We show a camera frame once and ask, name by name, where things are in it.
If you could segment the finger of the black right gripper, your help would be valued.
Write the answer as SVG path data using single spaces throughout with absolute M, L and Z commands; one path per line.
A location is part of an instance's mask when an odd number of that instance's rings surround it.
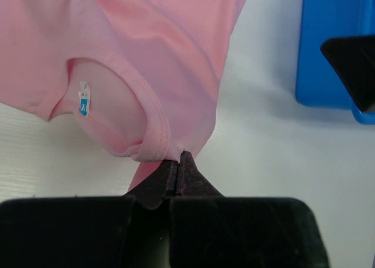
M 374 36 L 331 38 L 321 52 L 355 106 L 363 113 L 374 112 Z

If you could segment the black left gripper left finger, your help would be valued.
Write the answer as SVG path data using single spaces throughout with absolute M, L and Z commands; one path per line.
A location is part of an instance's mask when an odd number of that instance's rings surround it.
M 178 164 L 164 161 L 124 196 L 1 203 L 2 267 L 169 267 L 169 200 Z

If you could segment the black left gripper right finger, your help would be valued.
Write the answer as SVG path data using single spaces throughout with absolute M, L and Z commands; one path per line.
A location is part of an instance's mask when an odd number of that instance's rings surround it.
M 312 210 L 295 198 L 223 197 L 184 152 L 170 203 L 172 267 L 329 267 Z

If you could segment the pink t-shirt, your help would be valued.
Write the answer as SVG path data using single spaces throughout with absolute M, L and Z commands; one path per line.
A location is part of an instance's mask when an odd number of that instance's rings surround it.
M 197 155 L 216 123 L 230 36 L 246 0 L 1 0 L 1 103 L 72 113 L 110 154 Z

